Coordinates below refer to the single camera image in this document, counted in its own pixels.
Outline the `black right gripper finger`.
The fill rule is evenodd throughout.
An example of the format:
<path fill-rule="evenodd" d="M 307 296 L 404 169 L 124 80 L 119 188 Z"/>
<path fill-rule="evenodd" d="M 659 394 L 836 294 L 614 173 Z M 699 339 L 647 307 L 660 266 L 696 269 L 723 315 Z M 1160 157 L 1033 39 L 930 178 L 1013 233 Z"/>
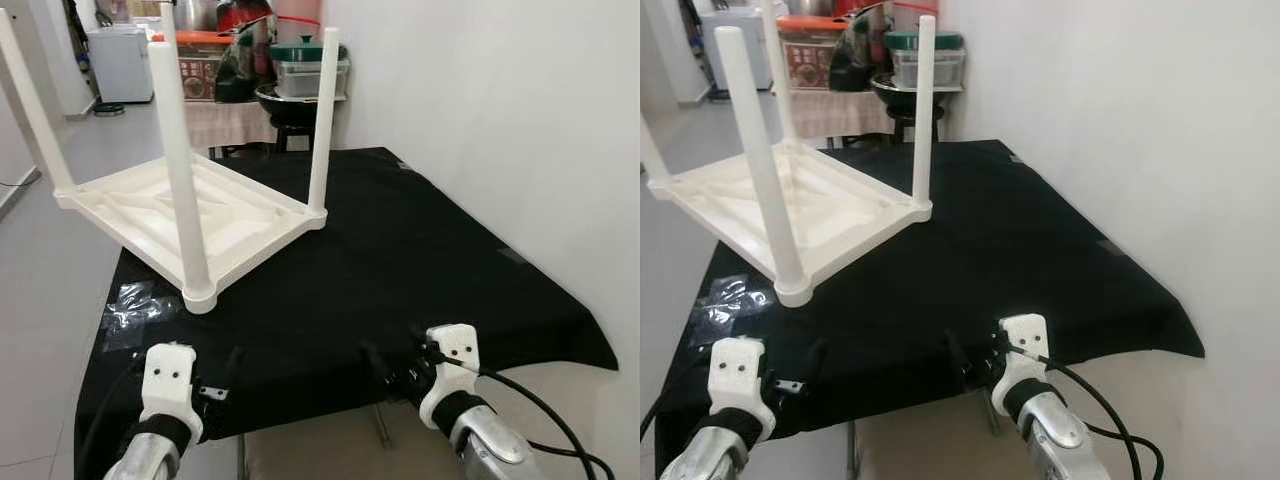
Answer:
<path fill-rule="evenodd" d="M 369 381 L 378 389 L 387 389 L 393 383 L 393 372 L 381 351 L 370 340 L 360 340 L 358 352 L 367 365 Z"/>
<path fill-rule="evenodd" d="M 943 343 L 948 355 L 950 369 L 955 379 L 968 379 L 972 372 L 972 361 L 954 330 L 943 332 Z"/>

